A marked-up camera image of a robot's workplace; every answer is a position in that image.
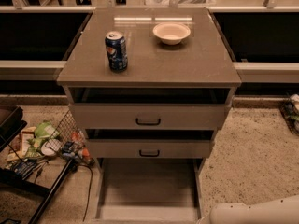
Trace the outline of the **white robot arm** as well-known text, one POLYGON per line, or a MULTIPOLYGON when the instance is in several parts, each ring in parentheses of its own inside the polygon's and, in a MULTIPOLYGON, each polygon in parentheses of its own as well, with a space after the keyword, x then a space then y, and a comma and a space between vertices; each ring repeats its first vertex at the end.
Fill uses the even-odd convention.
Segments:
POLYGON ((196 224, 299 224, 299 195, 254 205, 218 203, 196 224))

